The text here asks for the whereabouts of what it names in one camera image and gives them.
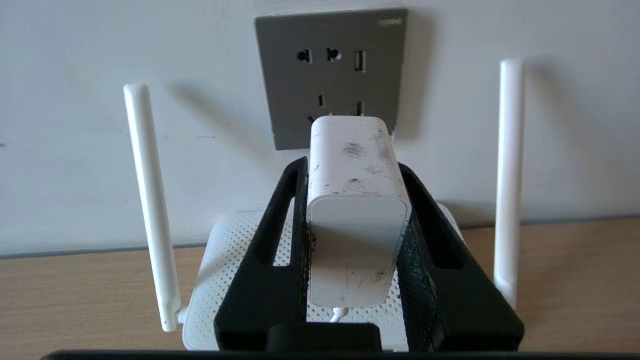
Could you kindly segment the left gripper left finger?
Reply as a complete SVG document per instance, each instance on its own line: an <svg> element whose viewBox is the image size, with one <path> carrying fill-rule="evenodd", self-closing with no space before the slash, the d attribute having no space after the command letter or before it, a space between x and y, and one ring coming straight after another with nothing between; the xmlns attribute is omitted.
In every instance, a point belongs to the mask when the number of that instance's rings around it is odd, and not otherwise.
<svg viewBox="0 0 640 360"><path fill-rule="evenodd" d="M263 351L270 328L307 319L310 230L306 221L309 160L285 167L214 318L222 351ZM289 264L275 266L290 203Z"/></svg>

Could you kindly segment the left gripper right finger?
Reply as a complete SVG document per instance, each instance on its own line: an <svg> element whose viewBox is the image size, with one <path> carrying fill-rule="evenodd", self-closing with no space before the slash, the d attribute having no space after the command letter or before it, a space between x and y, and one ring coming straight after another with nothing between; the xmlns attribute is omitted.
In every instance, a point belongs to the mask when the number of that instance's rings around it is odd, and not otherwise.
<svg viewBox="0 0 640 360"><path fill-rule="evenodd" d="M418 176L400 172L412 206L397 258L410 351L516 351L525 326Z"/></svg>

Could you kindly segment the white power adapter block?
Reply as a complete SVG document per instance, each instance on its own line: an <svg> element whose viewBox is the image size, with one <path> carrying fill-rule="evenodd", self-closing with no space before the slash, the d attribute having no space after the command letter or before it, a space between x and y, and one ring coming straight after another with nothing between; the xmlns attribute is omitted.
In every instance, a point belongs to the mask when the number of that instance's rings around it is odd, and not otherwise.
<svg viewBox="0 0 640 360"><path fill-rule="evenodd" d="M412 214L386 123L322 116L311 126L309 160L310 301L325 308L381 305Z"/></svg>

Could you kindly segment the white wifi router with antennas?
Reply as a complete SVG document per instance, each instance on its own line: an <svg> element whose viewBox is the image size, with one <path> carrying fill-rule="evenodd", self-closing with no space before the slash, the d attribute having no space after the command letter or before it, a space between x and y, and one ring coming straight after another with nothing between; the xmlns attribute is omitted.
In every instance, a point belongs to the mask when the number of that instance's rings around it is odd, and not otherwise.
<svg viewBox="0 0 640 360"><path fill-rule="evenodd" d="M515 311L521 230L522 144L525 62L505 59L499 67L499 135L493 278L489 279ZM182 324L189 350L218 347L214 319L240 266L264 212L249 212L218 221L211 230L190 301L182 305L162 174L145 84L123 87L134 153L135 172L150 252L158 312L163 331ZM461 236L452 214L437 203ZM294 203L290 203L274 266L290 263ZM310 262L312 253L310 235ZM272 326L266 347L258 351L391 351L410 353L491 352L515 350L409 350L398 281L398 259L384 303L373 307L322 307L310 301L310 262L306 321Z"/></svg>

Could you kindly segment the grey wall power socket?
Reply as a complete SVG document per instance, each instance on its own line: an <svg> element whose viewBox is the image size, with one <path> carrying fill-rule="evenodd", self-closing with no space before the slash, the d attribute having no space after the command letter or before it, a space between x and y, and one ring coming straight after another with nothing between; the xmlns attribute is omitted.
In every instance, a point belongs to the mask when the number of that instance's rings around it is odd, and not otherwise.
<svg viewBox="0 0 640 360"><path fill-rule="evenodd" d="M274 147L306 150L323 116L398 120L409 12L402 7L255 19Z"/></svg>

